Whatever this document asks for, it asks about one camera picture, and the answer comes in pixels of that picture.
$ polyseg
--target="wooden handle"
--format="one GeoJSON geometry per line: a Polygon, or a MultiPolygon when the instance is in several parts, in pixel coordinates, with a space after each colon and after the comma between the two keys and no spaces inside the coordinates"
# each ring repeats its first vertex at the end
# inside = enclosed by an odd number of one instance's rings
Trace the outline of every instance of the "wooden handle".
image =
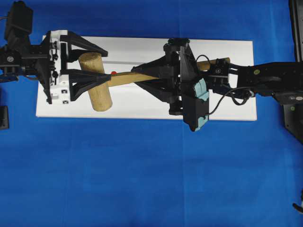
{"type": "MultiPolygon", "coordinates": [[[[82,70],[104,73],[103,62],[100,53],[84,53],[79,57],[79,63],[82,70]]],[[[89,90],[89,97],[92,107],[95,111],[106,111],[113,105],[108,89],[108,82],[105,82],[89,90]]]]}
{"type": "Polygon", "coordinates": [[[113,87],[113,86],[130,84],[130,83],[146,81],[151,79],[159,79],[159,78],[147,76],[145,74],[136,73],[136,72],[120,72],[112,75],[111,80],[108,82],[108,86],[113,87]]]}
{"type": "MultiPolygon", "coordinates": [[[[227,62],[231,62],[231,59],[230,58],[225,58],[225,60],[227,62]]],[[[210,60],[210,63],[211,64],[215,64],[216,63],[216,60],[210,60]]],[[[208,61],[200,61],[200,62],[197,62],[197,65],[198,65],[198,68],[200,69],[200,71],[206,71],[206,70],[209,70],[210,69],[210,64],[208,61]]]]}
{"type": "MultiPolygon", "coordinates": [[[[210,60],[211,64],[215,64],[216,60],[210,60]]],[[[201,71],[209,70],[210,64],[208,61],[200,61],[197,62],[198,68],[201,71]]],[[[136,72],[120,72],[117,74],[112,75],[112,78],[110,81],[108,81],[108,86],[119,86],[123,84],[130,84],[140,81],[146,81],[151,79],[159,79],[157,77],[151,77],[144,74],[136,73],[136,72]]]]}

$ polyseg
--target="white board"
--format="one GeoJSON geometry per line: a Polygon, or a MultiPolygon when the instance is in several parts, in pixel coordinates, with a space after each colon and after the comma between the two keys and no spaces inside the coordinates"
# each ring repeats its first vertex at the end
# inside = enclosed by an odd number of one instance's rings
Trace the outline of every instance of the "white board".
{"type": "MultiPolygon", "coordinates": [[[[105,73],[130,71],[133,66],[153,61],[164,55],[163,45],[167,39],[84,37],[108,51],[103,58],[105,73]]],[[[190,40],[195,57],[200,54],[210,59],[230,57],[238,65],[253,65],[252,41],[190,40]]],[[[69,69],[80,69],[78,62],[68,65],[69,69]]],[[[237,76],[230,75],[231,87],[236,87],[237,76]]],[[[169,104],[163,103],[135,84],[110,87],[113,100],[111,109],[96,112],[92,109],[87,92],[68,105],[49,105],[43,87],[39,84],[37,95],[37,117],[83,117],[83,118],[141,118],[182,119],[169,115],[169,104]]],[[[214,109],[221,95],[210,91],[210,111],[214,109]]],[[[243,106],[235,105],[229,97],[220,104],[210,120],[255,121],[257,119],[256,99],[251,98],[243,106]]]]}

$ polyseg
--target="black cable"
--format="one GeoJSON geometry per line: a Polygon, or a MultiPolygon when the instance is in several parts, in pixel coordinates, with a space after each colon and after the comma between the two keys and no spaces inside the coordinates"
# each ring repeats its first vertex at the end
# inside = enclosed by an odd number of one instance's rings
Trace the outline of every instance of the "black cable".
{"type": "MultiPolygon", "coordinates": [[[[226,92],[221,98],[220,98],[220,100],[218,101],[218,103],[217,103],[217,105],[216,105],[216,107],[214,108],[214,110],[213,111],[211,111],[209,114],[206,114],[206,116],[209,116],[209,115],[212,115],[217,109],[218,109],[218,107],[219,107],[219,105],[220,105],[220,103],[222,102],[222,100],[229,94],[229,93],[231,93],[231,92],[233,92],[233,91],[236,91],[236,90],[241,90],[241,89],[248,89],[248,88],[251,88],[251,87],[237,87],[237,88],[234,88],[234,89],[232,89],[232,90],[229,90],[228,92],[226,92]]],[[[243,105],[243,104],[245,104],[247,102],[247,99],[245,100],[243,100],[243,103],[239,103],[240,105],[243,105]]]]}
{"type": "Polygon", "coordinates": [[[29,80],[38,80],[38,77],[29,77],[29,76],[24,76],[24,77],[29,80]]]}
{"type": "Polygon", "coordinates": [[[243,99],[243,102],[239,103],[239,102],[235,99],[235,96],[233,95],[233,93],[231,93],[231,98],[232,98],[233,103],[235,103],[236,105],[244,105],[244,104],[247,102],[247,100],[248,100],[248,98],[245,98],[245,99],[243,99]]]}
{"type": "Polygon", "coordinates": [[[198,61],[198,59],[199,59],[200,57],[205,57],[205,58],[207,59],[208,63],[211,64],[209,58],[208,58],[206,55],[204,55],[204,54],[199,55],[199,56],[197,57],[196,61],[198,61]]]}

